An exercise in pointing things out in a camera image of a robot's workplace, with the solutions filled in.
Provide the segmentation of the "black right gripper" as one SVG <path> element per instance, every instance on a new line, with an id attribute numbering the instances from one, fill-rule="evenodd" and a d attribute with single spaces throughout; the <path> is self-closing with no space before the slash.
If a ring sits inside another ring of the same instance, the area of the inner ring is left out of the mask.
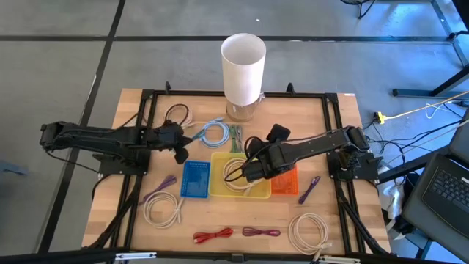
<path id="1" fill-rule="evenodd" d="M 269 143 L 252 136 L 245 141 L 244 150 L 247 160 L 242 171 L 249 183 L 261 179 L 269 180 L 295 166 L 293 155 L 288 154 L 292 145 L 288 143 Z"/>

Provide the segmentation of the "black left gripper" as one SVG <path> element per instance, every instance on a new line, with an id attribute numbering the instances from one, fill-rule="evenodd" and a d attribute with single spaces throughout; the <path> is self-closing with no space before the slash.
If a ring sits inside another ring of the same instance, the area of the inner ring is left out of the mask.
<path id="1" fill-rule="evenodd" d="M 185 146 L 193 142 L 193 138 L 184 135 L 181 125 L 170 120 L 153 130 L 154 150 L 173 150 L 174 159 L 178 164 L 183 164 L 188 158 Z"/>

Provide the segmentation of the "orange plastic basket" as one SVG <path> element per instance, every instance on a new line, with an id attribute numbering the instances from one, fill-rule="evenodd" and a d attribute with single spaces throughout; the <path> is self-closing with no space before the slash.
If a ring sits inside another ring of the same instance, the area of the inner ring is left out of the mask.
<path id="1" fill-rule="evenodd" d="M 271 180 L 271 193 L 279 195 L 298 195 L 298 169 L 293 169 L 273 177 Z"/>

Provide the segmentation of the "yellow plastic tray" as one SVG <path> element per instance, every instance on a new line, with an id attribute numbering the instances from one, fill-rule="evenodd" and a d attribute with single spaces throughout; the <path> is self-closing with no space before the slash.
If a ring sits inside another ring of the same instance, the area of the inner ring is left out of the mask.
<path id="1" fill-rule="evenodd" d="M 269 180 L 257 180 L 249 183 L 241 175 L 241 171 L 237 170 L 245 161 L 244 153 L 213 153 L 210 160 L 210 196 L 270 198 L 271 184 Z"/>

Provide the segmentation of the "blue plastic basket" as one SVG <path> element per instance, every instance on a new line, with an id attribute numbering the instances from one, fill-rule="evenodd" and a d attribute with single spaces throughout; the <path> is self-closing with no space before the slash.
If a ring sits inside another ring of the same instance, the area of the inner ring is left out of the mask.
<path id="1" fill-rule="evenodd" d="M 210 162 L 186 161 L 182 171 L 180 196 L 186 198 L 208 198 Z"/>

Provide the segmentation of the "white shade wooden base lamp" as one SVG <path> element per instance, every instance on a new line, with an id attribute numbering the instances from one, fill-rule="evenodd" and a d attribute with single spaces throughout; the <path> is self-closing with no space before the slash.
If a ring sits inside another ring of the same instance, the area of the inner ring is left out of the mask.
<path id="1" fill-rule="evenodd" d="M 239 33 L 221 44 L 226 113 L 236 122 L 247 122 L 262 100 L 262 80 L 267 48 L 253 34 Z"/>

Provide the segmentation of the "white bag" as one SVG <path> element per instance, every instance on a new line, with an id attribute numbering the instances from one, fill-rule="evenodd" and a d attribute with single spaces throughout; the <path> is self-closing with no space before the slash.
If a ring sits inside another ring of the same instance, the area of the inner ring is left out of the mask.
<path id="1" fill-rule="evenodd" d="M 402 212 L 404 200 L 405 178 L 398 177 L 377 185 L 381 208 L 385 211 L 385 218 L 393 220 Z"/>

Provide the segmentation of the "blue floor object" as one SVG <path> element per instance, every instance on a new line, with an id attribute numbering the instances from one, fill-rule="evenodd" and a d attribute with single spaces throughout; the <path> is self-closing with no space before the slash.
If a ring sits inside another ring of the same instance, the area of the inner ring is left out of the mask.
<path id="1" fill-rule="evenodd" d="M 9 162 L 0 160 L 0 173 L 11 172 L 17 175 L 26 175 L 29 170 L 25 167 L 11 164 Z"/>

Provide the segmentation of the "grey laptop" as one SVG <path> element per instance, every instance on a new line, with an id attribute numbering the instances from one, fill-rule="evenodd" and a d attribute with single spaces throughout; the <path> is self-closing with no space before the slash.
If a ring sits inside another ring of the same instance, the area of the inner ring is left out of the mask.
<path id="1" fill-rule="evenodd" d="M 469 264 L 469 109 L 448 153 L 426 163 L 402 217 Z"/>

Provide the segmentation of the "metal floor stand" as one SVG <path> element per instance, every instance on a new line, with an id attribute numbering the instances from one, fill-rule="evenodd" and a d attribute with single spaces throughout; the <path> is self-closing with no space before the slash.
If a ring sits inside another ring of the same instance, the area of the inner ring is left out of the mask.
<path id="1" fill-rule="evenodd" d="M 451 27 L 450 27 L 448 21 L 446 20 L 446 17 L 443 14 L 443 11 L 441 10 L 437 0 L 429 0 L 429 2 L 433 6 L 433 9 L 434 9 L 434 11 L 435 11 L 435 13 L 436 13 L 442 27 L 444 28 L 444 31 L 446 32 L 447 35 L 450 35 L 450 33 L 452 33 Z M 450 42 L 450 44 L 452 44 L 452 46 L 454 48 L 454 51 L 456 52 L 456 55 L 458 56 L 462 66 L 463 67 L 467 66 L 469 64 L 469 62 L 467 61 L 462 49 L 459 46 L 459 41 L 458 40 L 449 40 L 449 42 Z"/>

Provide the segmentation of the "black aluminium table frame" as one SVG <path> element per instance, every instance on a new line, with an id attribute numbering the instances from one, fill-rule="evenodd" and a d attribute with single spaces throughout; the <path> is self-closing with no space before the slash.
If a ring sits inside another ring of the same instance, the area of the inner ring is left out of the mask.
<path id="1" fill-rule="evenodd" d="M 322 100 L 317 98 L 294 98 L 287 94 L 286 98 L 265 98 L 259 101 L 259 89 L 237 89 L 234 85 L 226 89 L 225 103 L 221 97 L 213 96 L 185 96 L 162 95 L 158 99 L 155 118 L 156 125 L 163 122 L 166 109 L 174 103 L 185 103 L 193 112 L 196 125 L 186 133 L 192 135 L 199 130 L 205 121 L 223 115 L 228 106 L 229 113 L 241 114 L 241 109 L 234 111 L 235 106 L 255 106 L 252 118 L 242 122 L 243 141 L 249 136 L 265 139 L 275 123 L 291 130 L 289 139 L 313 136 L 328 131 L 325 125 L 325 115 L 322 110 Z M 136 110 L 136 93 L 131 89 L 124 89 L 119 99 L 118 110 L 114 118 L 113 127 L 124 122 L 131 116 L 130 110 Z M 341 123 L 362 126 L 355 94 L 339 93 L 337 95 Z M 209 161 L 212 154 L 218 151 L 229 151 L 231 143 L 211 149 L 197 141 L 188 146 L 189 159 L 194 161 Z M 333 179 L 328 175 L 327 157 L 322 154 L 297 163 L 298 188 L 303 193 L 309 186 L 311 179 L 317 175 L 322 178 L 309 198 L 303 205 L 299 205 L 298 196 L 271 194 L 268 199 L 246 198 L 240 196 L 220 197 L 212 196 L 206 199 L 184 198 L 180 224 L 175 222 L 171 227 L 158 229 L 149 224 L 143 215 L 143 205 L 137 207 L 133 232 L 130 235 L 131 249 L 149 249 L 170 252 L 205 252 L 205 253 L 260 253 L 260 254 L 300 254 L 289 242 L 287 228 L 295 216 L 304 213 L 316 213 L 327 223 L 329 229 L 328 243 L 331 247 L 323 249 L 323 254 L 344 254 L 344 242 L 340 227 L 340 216 Z M 155 151 L 150 159 L 147 175 L 143 176 L 140 197 L 157 187 L 167 175 L 178 177 L 178 183 L 165 188 L 180 197 L 180 186 L 183 165 L 175 163 L 173 155 L 167 150 Z M 89 246 L 109 225 L 116 214 L 117 202 L 123 184 L 123 176 L 109 176 L 96 189 L 95 198 L 86 225 L 82 246 Z M 368 182 L 356 180 L 353 183 L 356 201 L 358 203 L 361 221 L 375 237 L 381 247 L 390 250 L 384 220 L 382 219 L 379 198 L 376 189 Z M 245 237 L 241 233 L 244 226 L 257 228 L 280 229 L 277 238 L 268 235 Z M 210 241 L 195 244 L 192 241 L 195 232 L 216 232 L 231 227 L 234 233 L 230 238 L 215 238 Z"/>

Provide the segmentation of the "silver metal bracket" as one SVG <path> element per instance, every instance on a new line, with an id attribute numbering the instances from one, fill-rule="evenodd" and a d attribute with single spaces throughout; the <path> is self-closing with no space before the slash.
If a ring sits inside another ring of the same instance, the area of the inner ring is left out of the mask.
<path id="1" fill-rule="evenodd" d="M 156 252 L 126 252 L 117 253 L 115 260 L 144 260 L 156 258 L 158 255 Z"/>
<path id="2" fill-rule="evenodd" d="M 318 257 L 317 262 L 319 264 L 361 264 L 360 259 L 326 255 Z"/>

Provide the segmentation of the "black desk leg frame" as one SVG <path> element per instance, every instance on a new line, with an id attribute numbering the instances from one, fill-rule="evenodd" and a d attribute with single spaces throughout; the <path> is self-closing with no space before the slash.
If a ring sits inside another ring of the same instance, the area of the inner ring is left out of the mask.
<path id="1" fill-rule="evenodd" d="M 440 86 L 431 90 L 423 89 L 393 89 L 394 97 L 407 98 L 445 98 L 455 97 L 462 92 L 452 92 L 452 89 L 469 79 L 469 64 L 464 66 L 458 73 L 443 82 Z"/>

